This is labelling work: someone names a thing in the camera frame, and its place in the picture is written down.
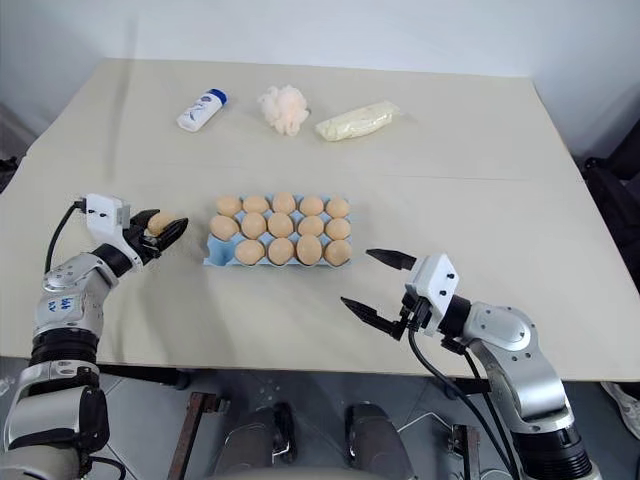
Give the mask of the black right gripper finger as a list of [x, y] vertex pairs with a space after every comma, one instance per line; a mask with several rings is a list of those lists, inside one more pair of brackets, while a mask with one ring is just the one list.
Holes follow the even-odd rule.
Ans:
[[400, 321], [389, 321], [380, 316], [374, 308], [356, 300], [341, 297], [341, 301], [360, 321], [389, 335], [395, 340], [401, 339]]
[[366, 254], [396, 270], [411, 270], [416, 258], [396, 250], [367, 249]]

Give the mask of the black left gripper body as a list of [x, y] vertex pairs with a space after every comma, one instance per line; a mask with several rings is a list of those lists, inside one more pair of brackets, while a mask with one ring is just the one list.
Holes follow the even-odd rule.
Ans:
[[127, 254], [134, 266], [145, 266], [151, 260], [161, 256], [163, 245], [158, 237], [146, 232], [145, 227], [131, 225], [123, 230], [123, 238], [130, 247]]

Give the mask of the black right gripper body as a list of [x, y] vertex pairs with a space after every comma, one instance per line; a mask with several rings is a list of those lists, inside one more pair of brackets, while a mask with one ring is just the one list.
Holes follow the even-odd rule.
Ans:
[[391, 336], [400, 340], [406, 330], [418, 332], [425, 329], [433, 316], [433, 305], [422, 296], [412, 296], [405, 293], [399, 312], [399, 320], [393, 323]]

